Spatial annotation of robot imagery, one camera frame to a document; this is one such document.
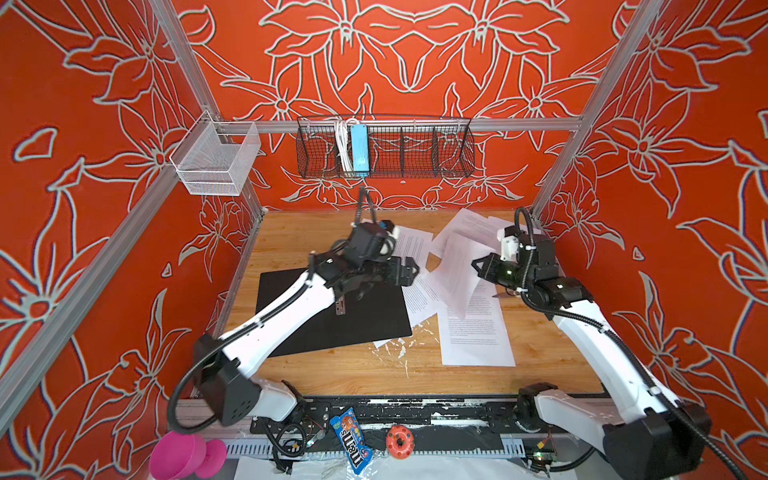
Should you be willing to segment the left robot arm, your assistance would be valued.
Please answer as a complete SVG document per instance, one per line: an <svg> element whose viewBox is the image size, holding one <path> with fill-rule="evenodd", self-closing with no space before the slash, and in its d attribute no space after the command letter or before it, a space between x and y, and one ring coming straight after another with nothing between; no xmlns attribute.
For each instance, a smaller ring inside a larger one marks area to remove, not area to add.
<svg viewBox="0 0 768 480"><path fill-rule="evenodd" d="M259 379L265 360L318 313L350 293L364 296L384 284L410 287L420 273L411 257L395 253L401 233L392 221L375 214L369 191L360 188L350 234L325 252L312 252L306 269L276 300L219 338L201 336L194 363L171 394L167 421L171 431L191 435L215 423L231 426L246 417L282 422L295 414L299 395L285 382ZM177 406L187 384L202 395L211 416L184 425Z"/></svg>

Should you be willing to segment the grey clip folder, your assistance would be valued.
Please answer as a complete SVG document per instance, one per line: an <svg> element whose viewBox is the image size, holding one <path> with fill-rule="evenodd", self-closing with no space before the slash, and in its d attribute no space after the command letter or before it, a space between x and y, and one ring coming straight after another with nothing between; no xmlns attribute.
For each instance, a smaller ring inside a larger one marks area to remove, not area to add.
<svg viewBox="0 0 768 480"><path fill-rule="evenodd" d="M412 334L402 288L376 284L359 297L345 294L346 314L335 314L333 291L317 279L295 302L253 335L280 343L270 358L358 345Z"/></svg>

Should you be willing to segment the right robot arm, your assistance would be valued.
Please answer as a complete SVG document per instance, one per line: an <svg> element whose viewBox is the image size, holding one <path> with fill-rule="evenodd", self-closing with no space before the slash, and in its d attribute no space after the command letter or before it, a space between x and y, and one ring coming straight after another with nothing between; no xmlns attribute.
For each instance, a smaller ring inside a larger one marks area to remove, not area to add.
<svg viewBox="0 0 768 480"><path fill-rule="evenodd" d="M556 426L588 444L567 463L576 468L594 453L622 479L667 479L693 472L710 450L737 479L744 471L710 438L706 410L681 400L632 352L576 278L561 275L553 241L534 231L530 212L519 208L497 238L500 250L472 261L478 277L517 294L545 315L581 352L610 396L598 407L552 383L519 390L513 418L530 433Z"/></svg>

